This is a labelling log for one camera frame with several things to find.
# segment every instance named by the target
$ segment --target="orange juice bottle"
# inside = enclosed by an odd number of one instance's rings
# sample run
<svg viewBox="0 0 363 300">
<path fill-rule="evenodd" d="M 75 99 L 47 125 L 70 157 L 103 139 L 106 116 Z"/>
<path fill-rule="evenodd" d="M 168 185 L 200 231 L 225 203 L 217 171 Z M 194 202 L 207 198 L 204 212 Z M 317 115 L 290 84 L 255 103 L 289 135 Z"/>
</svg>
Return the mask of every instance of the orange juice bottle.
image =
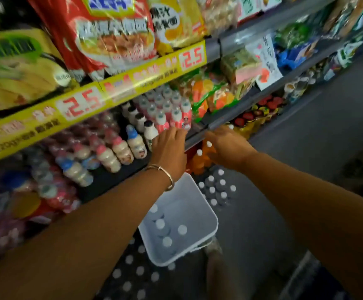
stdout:
<svg viewBox="0 0 363 300">
<path fill-rule="evenodd" d="M 191 160 L 191 168 L 194 175 L 201 175 L 204 173 L 205 163 L 204 158 L 202 157 L 202 150 L 197 150 L 197 153 Z"/>
<path fill-rule="evenodd" d="M 205 167 L 209 167 L 212 164 L 212 160 L 208 156 L 209 152 L 216 152 L 216 150 L 210 141 L 204 140 L 202 142 L 202 157 L 204 158 Z"/>
</svg>

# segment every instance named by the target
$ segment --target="yellow price strip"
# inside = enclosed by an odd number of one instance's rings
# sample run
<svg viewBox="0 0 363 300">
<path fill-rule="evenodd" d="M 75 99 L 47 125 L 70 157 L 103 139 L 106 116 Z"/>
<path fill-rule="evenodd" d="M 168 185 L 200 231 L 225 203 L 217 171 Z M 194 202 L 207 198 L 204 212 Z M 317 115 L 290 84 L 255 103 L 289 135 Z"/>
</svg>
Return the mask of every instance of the yellow price strip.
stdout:
<svg viewBox="0 0 363 300">
<path fill-rule="evenodd" d="M 201 41 L 0 119 L 0 159 L 206 63 Z"/>
</svg>

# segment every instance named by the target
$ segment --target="hand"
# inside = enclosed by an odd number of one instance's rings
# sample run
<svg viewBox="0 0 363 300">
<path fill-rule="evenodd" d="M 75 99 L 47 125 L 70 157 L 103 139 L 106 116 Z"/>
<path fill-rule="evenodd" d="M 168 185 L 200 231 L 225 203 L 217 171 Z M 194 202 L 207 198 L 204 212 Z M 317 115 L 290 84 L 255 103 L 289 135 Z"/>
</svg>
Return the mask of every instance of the hand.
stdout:
<svg viewBox="0 0 363 300">
<path fill-rule="evenodd" d="M 187 155 L 184 153 L 184 141 L 187 131 L 170 127 L 152 141 L 152 157 L 149 165 L 156 164 L 166 170 L 176 182 L 185 172 Z"/>
<path fill-rule="evenodd" d="M 242 171 L 246 160 L 258 152 L 249 142 L 227 126 L 221 126 L 214 131 L 208 131 L 205 137 L 212 143 L 216 153 L 209 157 L 216 164 L 236 171 Z"/>
</svg>

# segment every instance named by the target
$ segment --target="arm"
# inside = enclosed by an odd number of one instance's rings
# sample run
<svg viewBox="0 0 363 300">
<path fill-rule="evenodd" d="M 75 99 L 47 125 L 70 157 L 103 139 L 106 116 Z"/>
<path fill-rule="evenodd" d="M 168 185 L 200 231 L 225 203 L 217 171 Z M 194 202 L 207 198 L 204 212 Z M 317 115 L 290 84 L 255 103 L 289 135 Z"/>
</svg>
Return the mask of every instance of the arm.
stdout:
<svg viewBox="0 0 363 300">
<path fill-rule="evenodd" d="M 150 164 L 174 181 L 185 171 L 185 135 L 171 128 L 153 142 Z M 139 172 L 8 253 L 0 261 L 0 299 L 91 300 L 169 185 L 162 171 Z"/>
<path fill-rule="evenodd" d="M 363 299 L 363 198 L 257 152 L 228 128 L 209 132 L 216 163 L 246 175 L 299 240 L 355 299 Z"/>
</svg>

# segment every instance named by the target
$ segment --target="yellow snack bag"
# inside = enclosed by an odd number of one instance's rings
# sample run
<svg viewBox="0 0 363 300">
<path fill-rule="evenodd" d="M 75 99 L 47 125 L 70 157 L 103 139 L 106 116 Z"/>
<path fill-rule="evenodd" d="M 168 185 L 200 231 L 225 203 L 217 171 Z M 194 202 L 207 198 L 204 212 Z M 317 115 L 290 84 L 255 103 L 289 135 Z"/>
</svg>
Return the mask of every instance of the yellow snack bag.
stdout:
<svg viewBox="0 0 363 300">
<path fill-rule="evenodd" d="M 195 0 L 148 0 L 159 40 L 161 55 L 189 46 L 207 35 L 207 29 Z"/>
</svg>

